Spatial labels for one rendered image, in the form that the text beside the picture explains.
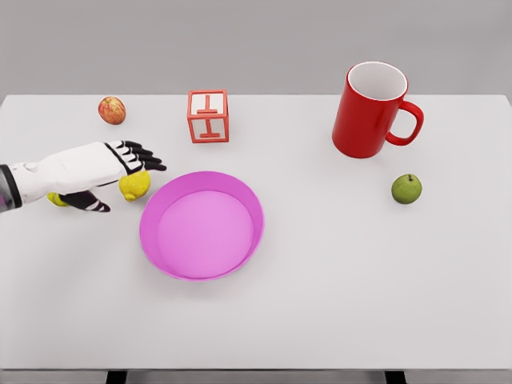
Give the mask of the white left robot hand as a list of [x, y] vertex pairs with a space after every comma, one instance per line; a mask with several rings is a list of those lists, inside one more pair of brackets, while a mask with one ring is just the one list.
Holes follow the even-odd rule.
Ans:
[[94, 142], [57, 154], [60, 202], [84, 211], [107, 213], [110, 207], [90, 190], [141, 170], [164, 171], [160, 158], [132, 141]]

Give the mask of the yellow lemon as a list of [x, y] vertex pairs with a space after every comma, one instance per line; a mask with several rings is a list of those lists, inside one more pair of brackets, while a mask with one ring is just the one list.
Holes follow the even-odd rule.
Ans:
[[150, 188], [151, 176], [147, 170], [121, 177], [118, 188], [124, 199], [133, 202], [144, 196]]

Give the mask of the pink round plate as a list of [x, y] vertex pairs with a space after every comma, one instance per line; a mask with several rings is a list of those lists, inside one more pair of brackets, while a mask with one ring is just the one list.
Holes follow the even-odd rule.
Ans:
[[161, 272], [215, 280], [247, 263], [264, 233], [262, 204], [247, 184], [214, 171], [184, 174], [160, 187], [142, 212], [139, 238]]

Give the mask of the red yellow apple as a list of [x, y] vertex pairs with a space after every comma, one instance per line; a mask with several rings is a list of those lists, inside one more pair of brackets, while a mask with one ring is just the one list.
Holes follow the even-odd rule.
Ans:
[[104, 122], [111, 125], [122, 124], [126, 118], [126, 108], [123, 102], [114, 96], [107, 96], [100, 101], [98, 113]]

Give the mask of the red white letter block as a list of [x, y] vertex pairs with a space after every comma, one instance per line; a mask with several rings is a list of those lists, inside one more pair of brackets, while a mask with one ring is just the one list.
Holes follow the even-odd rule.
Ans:
[[230, 140], [226, 90], [190, 90], [186, 117], [192, 143]]

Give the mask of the red mug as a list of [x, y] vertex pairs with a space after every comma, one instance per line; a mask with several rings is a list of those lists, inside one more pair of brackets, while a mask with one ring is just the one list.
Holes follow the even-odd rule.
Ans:
[[[405, 100], [407, 77], [385, 62], [361, 62], [346, 74], [332, 141], [342, 154], [352, 158], [371, 158], [385, 142], [407, 146], [416, 139], [424, 123], [424, 113]], [[399, 137], [391, 127], [400, 110], [415, 118], [412, 133]]]

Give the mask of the green pear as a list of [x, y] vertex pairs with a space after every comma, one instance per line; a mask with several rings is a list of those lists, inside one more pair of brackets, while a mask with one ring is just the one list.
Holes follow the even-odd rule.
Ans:
[[400, 204], [411, 204], [422, 194], [422, 184], [414, 174], [404, 174], [394, 180], [391, 187], [393, 199]]

